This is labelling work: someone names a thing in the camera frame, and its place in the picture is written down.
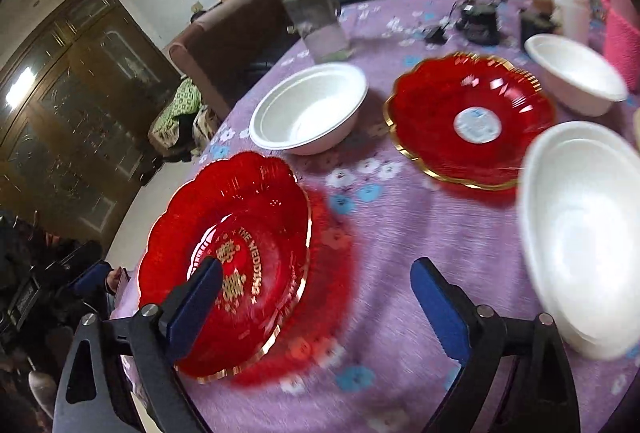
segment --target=green cloth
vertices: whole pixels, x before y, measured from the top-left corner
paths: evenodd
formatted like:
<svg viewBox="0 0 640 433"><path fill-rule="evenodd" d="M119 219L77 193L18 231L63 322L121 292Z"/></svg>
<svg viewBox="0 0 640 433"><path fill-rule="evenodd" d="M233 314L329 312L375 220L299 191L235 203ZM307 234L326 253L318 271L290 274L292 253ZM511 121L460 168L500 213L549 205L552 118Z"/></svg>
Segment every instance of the green cloth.
<svg viewBox="0 0 640 433"><path fill-rule="evenodd" d="M200 90L187 77L180 83L175 92L174 99L169 106L164 108L156 123L154 124L153 134L164 143L171 147L178 140L178 121L180 115L196 113L202 104L202 96Z"/></svg>
<svg viewBox="0 0 640 433"><path fill-rule="evenodd" d="M187 77L175 91L171 104L164 108L164 111L156 120L154 131L165 132L174 129L174 127L178 126L178 121L175 120L175 117L196 113L200 109L201 101L200 90Z"/></svg>

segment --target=white bowl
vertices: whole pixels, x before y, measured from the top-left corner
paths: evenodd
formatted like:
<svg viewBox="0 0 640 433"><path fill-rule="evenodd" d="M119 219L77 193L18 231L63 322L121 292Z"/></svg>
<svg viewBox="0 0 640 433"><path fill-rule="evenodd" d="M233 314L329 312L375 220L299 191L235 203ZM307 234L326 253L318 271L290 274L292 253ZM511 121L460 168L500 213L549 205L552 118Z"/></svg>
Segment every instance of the white bowl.
<svg viewBox="0 0 640 433"><path fill-rule="evenodd" d="M571 39L537 34L524 43L527 54L544 68L542 88L565 106L600 116L628 96L618 71L599 53Z"/></svg>
<svg viewBox="0 0 640 433"><path fill-rule="evenodd" d="M267 93L249 123L261 148L322 153L353 129L367 78L352 64L327 63L293 74Z"/></svg>
<svg viewBox="0 0 640 433"><path fill-rule="evenodd" d="M564 340L615 359L640 339L640 157L592 122L566 122L527 149L518 220L531 282Z"/></svg>

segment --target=blue gripper pad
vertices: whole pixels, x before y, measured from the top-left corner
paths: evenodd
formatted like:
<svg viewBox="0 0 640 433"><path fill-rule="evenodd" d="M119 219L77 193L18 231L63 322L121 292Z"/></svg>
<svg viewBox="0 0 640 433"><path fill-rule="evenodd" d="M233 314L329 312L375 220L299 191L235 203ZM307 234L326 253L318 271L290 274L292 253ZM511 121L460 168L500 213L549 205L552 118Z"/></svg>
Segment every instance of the blue gripper pad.
<svg viewBox="0 0 640 433"><path fill-rule="evenodd" d="M411 288L444 352L465 366L471 355L468 327L420 260L411 266Z"/></svg>
<svg viewBox="0 0 640 433"><path fill-rule="evenodd" d="M222 264L214 261L206 272L201 272L202 268L201 265L194 272L193 276L198 276L199 281L188 292L167 328L165 355L172 363L189 355L222 288Z"/></svg>

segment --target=purple tablecloth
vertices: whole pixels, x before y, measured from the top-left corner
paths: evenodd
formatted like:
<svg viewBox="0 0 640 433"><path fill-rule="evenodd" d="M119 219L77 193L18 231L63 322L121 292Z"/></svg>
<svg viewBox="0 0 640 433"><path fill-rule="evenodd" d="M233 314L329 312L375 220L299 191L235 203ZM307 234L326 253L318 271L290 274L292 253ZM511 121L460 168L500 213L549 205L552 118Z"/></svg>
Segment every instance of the purple tablecloth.
<svg viewBox="0 0 640 433"><path fill-rule="evenodd" d="M324 190L337 221L349 221L353 235L338 232L325 245L339 251L351 239L358 251L353 308L330 353L302 376L254 389L184 379L216 433L421 431L459 366L442 352L410 288L409 268L419 257L430 257L476 304L490 304L505 317L530 319L542 310L524 267L514 207L496 209L439 190L387 135L382 104L394 79L426 57L456 50L491 53L539 75L518 48L518 7L525 0L510 0L498 9L502 31L509 36L499 47L468 44L453 27L447 29L450 39L444 47L425 47L412 37L412 29L449 15L455 1L374 0L344 9L342 23L356 47L350 62L369 80L356 128L322 155L282 157L303 186ZM602 27L594 24L592 45L601 42ZM296 44L234 108L192 175L212 160L258 150L247 129L258 102L278 82L312 64L303 44ZM618 106L605 122L631 139L632 110L631 102ZM562 110L559 115L570 118ZM133 280L117 315L137 309L136 286ZM596 432L607 421L638 371L639 353L635 349L605 363L568 350L583 432ZM505 364L500 368L503 383ZM502 388L494 390L477 431L486 430L493 416Z"/></svg>

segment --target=sticker label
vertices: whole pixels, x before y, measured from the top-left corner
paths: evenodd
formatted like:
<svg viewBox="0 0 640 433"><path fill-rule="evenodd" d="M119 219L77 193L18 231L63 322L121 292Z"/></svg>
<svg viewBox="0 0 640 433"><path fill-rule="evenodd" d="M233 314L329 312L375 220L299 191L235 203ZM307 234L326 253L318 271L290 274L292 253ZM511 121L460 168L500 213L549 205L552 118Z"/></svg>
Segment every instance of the sticker label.
<svg viewBox="0 0 640 433"><path fill-rule="evenodd" d="M490 109L472 106L463 109L453 120L456 133L472 144L486 144L498 138L502 124L498 116Z"/></svg>

